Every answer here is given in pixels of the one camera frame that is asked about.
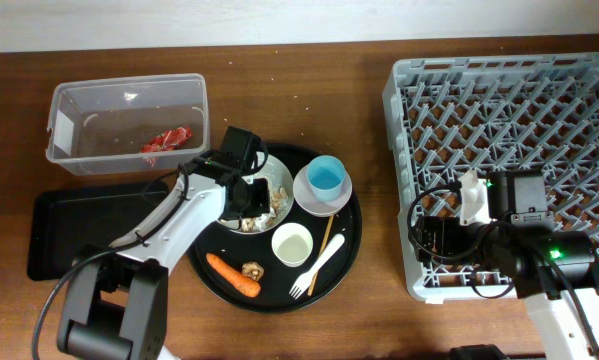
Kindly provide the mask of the peanut shells and rice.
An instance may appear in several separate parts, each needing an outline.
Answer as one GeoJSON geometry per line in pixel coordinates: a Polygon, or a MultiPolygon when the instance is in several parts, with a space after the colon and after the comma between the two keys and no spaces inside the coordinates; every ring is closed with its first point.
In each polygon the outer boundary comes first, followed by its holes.
{"type": "Polygon", "coordinates": [[[284,187],[273,188],[270,193],[269,212],[255,218],[243,219],[238,230],[242,233],[267,231],[283,220],[289,207],[289,196],[286,189],[284,187]]]}

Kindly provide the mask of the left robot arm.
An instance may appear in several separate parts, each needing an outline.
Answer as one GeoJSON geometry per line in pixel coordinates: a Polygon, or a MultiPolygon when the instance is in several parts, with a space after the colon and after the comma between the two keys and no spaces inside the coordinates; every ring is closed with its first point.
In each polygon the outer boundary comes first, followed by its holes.
{"type": "Polygon", "coordinates": [[[260,137],[229,127],[219,149],[177,166],[170,194],[133,231],[106,248],[85,247],[53,289],[66,292],[58,350],[79,359],[172,358],[169,276],[209,225],[267,211],[267,183],[245,180],[267,159],[260,137]]]}

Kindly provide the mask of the small white cup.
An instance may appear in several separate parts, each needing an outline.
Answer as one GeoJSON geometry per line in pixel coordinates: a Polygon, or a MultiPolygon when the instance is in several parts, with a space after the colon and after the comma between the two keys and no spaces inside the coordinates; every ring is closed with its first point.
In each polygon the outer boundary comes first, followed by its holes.
{"type": "Polygon", "coordinates": [[[285,223],[273,233],[271,247],[275,257],[285,266],[298,267],[310,256],[313,238],[305,226],[285,223]]]}

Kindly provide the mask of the white plastic fork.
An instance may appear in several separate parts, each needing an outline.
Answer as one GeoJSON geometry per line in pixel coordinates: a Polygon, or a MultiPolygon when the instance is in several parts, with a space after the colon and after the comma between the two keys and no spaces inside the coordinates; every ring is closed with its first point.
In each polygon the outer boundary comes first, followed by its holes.
{"type": "Polygon", "coordinates": [[[336,234],[331,239],[312,267],[296,279],[289,291],[289,295],[293,299],[298,299],[310,287],[314,275],[329,261],[344,243],[345,237],[342,234],[336,234]]]}

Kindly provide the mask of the white saucer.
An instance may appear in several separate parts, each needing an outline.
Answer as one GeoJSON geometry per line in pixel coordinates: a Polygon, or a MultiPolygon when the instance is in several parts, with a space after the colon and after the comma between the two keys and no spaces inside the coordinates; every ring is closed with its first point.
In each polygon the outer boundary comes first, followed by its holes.
{"type": "Polygon", "coordinates": [[[305,165],[294,178],[293,194],[295,202],[303,210],[316,217],[329,217],[339,212],[352,196],[353,188],[349,174],[345,173],[341,193],[335,200],[320,202],[310,189],[307,179],[307,169],[308,166],[305,165]]]}

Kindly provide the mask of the red snack wrapper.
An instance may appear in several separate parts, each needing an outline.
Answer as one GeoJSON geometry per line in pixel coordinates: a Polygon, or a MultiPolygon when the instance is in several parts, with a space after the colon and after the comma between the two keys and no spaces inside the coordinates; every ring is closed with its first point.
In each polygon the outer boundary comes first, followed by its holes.
{"type": "Polygon", "coordinates": [[[157,162],[156,156],[148,156],[148,153],[169,152],[178,150],[192,137],[193,131],[190,127],[177,127],[167,130],[152,138],[142,148],[142,161],[151,167],[157,162]]]}

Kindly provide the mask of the light blue plastic cup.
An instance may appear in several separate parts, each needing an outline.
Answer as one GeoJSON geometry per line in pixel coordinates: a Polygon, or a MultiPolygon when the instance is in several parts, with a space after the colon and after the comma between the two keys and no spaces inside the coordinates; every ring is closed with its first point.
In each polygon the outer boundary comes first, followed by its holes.
{"type": "Polygon", "coordinates": [[[335,200],[341,193],[345,180],[345,167],[336,157],[322,155],[313,159],[307,167],[309,187],[320,202],[335,200]]]}

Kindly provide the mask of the wooden chopstick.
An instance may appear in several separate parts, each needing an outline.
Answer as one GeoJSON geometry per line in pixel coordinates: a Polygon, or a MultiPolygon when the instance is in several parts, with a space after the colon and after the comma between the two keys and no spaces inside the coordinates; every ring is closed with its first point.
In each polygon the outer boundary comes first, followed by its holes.
{"type": "MultiPolygon", "coordinates": [[[[322,240],[320,251],[319,251],[319,256],[322,255],[322,253],[323,253],[323,251],[324,251],[324,249],[325,249],[325,247],[326,247],[326,245],[328,243],[328,238],[329,238],[329,235],[330,235],[330,231],[331,231],[331,228],[332,228],[334,217],[335,217],[335,215],[333,214],[333,215],[330,215],[329,218],[328,218],[328,223],[327,223],[327,226],[326,226],[326,229],[325,229],[325,232],[324,232],[323,240],[322,240]]],[[[308,288],[307,295],[309,297],[312,297],[312,295],[313,295],[313,291],[314,291],[314,287],[315,287],[315,284],[316,284],[317,277],[318,277],[318,271],[313,275],[311,283],[310,283],[310,286],[308,288]]]]}

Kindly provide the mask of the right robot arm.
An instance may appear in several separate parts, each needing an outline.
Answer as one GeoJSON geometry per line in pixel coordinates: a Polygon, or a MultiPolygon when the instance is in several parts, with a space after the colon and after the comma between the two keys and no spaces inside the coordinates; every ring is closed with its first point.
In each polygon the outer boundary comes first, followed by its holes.
{"type": "Polygon", "coordinates": [[[407,214],[418,259],[470,265],[509,278],[504,295],[525,304],[549,359],[599,359],[599,255],[582,231],[558,232],[538,170],[475,171],[440,186],[457,196],[457,217],[407,214]]]}

